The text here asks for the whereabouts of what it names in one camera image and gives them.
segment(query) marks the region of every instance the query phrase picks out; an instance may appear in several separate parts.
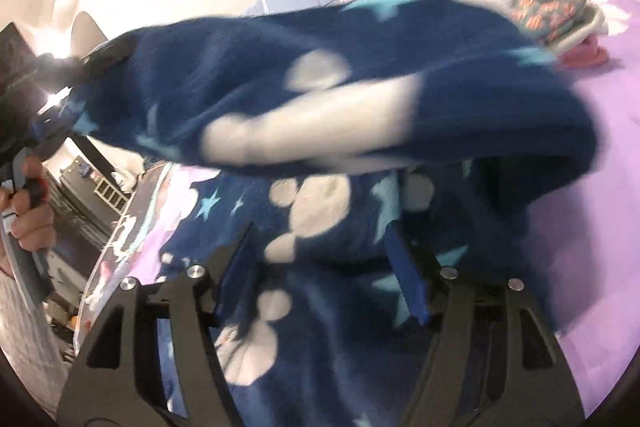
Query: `navy blue fabric with stars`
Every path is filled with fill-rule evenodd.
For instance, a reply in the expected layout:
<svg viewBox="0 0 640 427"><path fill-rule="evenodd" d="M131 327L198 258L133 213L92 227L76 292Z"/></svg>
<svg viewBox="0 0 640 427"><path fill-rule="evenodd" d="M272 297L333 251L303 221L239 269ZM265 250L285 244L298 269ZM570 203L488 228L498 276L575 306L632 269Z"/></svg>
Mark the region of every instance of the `navy blue fabric with stars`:
<svg viewBox="0 0 640 427"><path fill-rule="evenodd" d="M223 169L194 186L198 204L164 246L161 276L255 224L257 282L216 340L251 427L398 423L429 333L409 319L385 226L402 217L446 264L474 245L444 214L402 216L412 185L395 169L472 158L472 192L510 226L594 155L590 117L549 56L507 19L453 0L203 18L132 35L131 57L74 89L61 116L115 146ZM314 176L332 172L359 175ZM165 323L159 341L168 406L184 414Z"/></svg>

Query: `finger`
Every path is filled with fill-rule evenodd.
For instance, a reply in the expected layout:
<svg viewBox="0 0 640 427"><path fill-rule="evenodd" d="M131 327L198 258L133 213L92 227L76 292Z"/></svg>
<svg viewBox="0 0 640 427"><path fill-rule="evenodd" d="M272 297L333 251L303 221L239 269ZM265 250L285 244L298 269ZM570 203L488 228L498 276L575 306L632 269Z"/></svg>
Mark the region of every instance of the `finger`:
<svg viewBox="0 0 640 427"><path fill-rule="evenodd" d="M38 251L40 248L53 248L55 245L56 230L53 227L35 230L20 240L20 246L30 252Z"/></svg>
<svg viewBox="0 0 640 427"><path fill-rule="evenodd" d="M9 206L9 191L0 187L0 211Z"/></svg>
<svg viewBox="0 0 640 427"><path fill-rule="evenodd" d="M14 210L18 216L23 216L29 212L31 208L31 196L24 188L21 188L14 194L11 202L14 204Z"/></svg>
<svg viewBox="0 0 640 427"><path fill-rule="evenodd" d="M11 225L11 233L15 237L21 239L26 237L35 230L44 229L53 225L53 210L48 204L41 204L24 214L17 217Z"/></svg>
<svg viewBox="0 0 640 427"><path fill-rule="evenodd" d="M44 175L44 165L36 156L29 156L22 164L22 173L28 178L40 178Z"/></svg>

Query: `bed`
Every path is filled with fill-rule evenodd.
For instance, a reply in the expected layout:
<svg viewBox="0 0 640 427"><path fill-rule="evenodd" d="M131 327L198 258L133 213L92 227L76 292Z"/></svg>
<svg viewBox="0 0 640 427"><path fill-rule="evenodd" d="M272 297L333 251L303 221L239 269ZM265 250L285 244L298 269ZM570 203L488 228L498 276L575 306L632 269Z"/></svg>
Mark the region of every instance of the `bed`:
<svg viewBox="0 0 640 427"><path fill-rule="evenodd" d="M349 1L257 0L247 15ZM640 0L594 1L609 22L610 35L600 41L610 59L574 71L568 80L598 127L601 147L593 171L531 205L522 248L526 273L518 259L475 260L526 282L545 280L538 296L556 324L587 415L610 393L640 344L640 319L629 306L640 298L640 156L634 153L640 150L640 62L634 53ZM146 174L85 289L76 349L123 277L158 280L167 261L161 247L196 204L191 184L216 175L172 164Z"/></svg>

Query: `gray handle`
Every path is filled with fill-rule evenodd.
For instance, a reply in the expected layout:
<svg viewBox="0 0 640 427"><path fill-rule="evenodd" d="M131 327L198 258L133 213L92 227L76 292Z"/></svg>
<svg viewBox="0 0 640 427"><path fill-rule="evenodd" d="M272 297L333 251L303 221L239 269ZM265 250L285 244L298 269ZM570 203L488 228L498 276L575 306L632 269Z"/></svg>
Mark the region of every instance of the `gray handle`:
<svg viewBox="0 0 640 427"><path fill-rule="evenodd" d="M13 189L24 187L26 179L22 174L22 164L31 155L31 150L23 149L14 158ZM23 249L18 240L11 235L10 226L15 219L12 209L2 213L0 235L11 269L14 272L15 283L22 296L22 301L30 313L33 313L53 291L53 285L47 273L46 251L31 253Z"/></svg>

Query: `human hand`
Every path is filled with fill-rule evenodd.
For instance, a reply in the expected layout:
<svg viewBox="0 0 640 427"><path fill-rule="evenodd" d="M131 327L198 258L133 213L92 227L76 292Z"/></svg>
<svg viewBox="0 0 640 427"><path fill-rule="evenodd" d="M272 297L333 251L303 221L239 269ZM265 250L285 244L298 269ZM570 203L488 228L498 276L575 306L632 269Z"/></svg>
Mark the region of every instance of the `human hand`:
<svg viewBox="0 0 640 427"><path fill-rule="evenodd" d="M44 174L44 166L40 160L31 156L23 163L22 171L28 178L40 178ZM8 190L0 188L0 211L10 204L14 206L18 217L13 222L11 230L25 250L35 252L40 248L52 248L56 244L53 210L47 203L30 208L30 199L26 190L18 190L12 198ZM7 275L13 276L2 242L0 242L0 269Z"/></svg>

